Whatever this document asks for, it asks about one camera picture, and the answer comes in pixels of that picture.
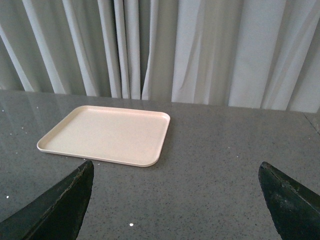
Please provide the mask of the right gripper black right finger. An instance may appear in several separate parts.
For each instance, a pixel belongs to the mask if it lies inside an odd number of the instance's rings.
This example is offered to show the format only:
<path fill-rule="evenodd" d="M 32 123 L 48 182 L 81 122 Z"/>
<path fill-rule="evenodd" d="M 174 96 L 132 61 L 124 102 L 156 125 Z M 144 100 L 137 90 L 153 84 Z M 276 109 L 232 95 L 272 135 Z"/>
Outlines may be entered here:
<path fill-rule="evenodd" d="M 258 171 L 259 184 L 274 226 L 283 240 L 320 238 L 320 196 L 268 162 Z"/>

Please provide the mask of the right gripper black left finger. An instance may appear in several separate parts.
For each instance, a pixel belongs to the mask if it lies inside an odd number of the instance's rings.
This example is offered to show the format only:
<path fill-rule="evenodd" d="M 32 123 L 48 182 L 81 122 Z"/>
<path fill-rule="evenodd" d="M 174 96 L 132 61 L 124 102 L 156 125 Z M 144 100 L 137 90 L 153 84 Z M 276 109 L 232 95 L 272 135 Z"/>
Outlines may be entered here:
<path fill-rule="evenodd" d="M 0 224 L 2 240 L 75 240 L 92 194 L 93 162 L 87 160 Z"/>

